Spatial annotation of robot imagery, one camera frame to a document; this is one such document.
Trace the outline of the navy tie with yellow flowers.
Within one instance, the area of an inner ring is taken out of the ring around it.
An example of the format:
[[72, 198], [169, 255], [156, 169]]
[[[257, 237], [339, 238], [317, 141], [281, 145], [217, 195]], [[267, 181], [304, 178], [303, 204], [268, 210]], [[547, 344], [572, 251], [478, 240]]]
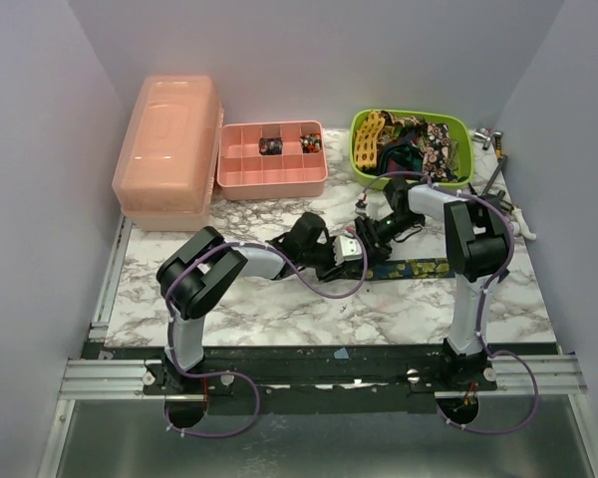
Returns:
[[451, 279], [454, 270], [447, 258], [387, 259], [368, 266], [366, 281]]

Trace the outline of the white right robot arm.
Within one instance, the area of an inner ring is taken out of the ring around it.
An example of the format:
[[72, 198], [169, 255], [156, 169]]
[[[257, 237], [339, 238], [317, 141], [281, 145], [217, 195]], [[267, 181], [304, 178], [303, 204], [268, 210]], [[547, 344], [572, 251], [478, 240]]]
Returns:
[[359, 215], [355, 230], [368, 259], [381, 263], [390, 256], [390, 243], [427, 217], [444, 224], [446, 257], [455, 277], [452, 322], [444, 339], [439, 365], [441, 383], [464, 388], [486, 367], [486, 314], [491, 294], [506, 274], [513, 256], [509, 221], [496, 205], [435, 183], [408, 182], [402, 176], [383, 189], [392, 213], [383, 219]]

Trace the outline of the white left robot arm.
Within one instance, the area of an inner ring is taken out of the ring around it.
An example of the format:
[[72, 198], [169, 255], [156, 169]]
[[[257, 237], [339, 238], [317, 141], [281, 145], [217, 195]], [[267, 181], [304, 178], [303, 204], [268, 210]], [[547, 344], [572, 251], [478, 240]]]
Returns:
[[[204, 377], [205, 316], [239, 277], [279, 281], [294, 275], [313, 293], [331, 300], [354, 295], [366, 280], [370, 247], [354, 228], [331, 236], [322, 218], [303, 214], [292, 228], [265, 242], [229, 241], [215, 228], [195, 233], [158, 269], [156, 278], [168, 311], [165, 355], [171, 362], [167, 382], [180, 393], [194, 391]], [[328, 293], [311, 284], [305, 268], [333, 279], [353, 272], [357, 284], [345, 293]]]

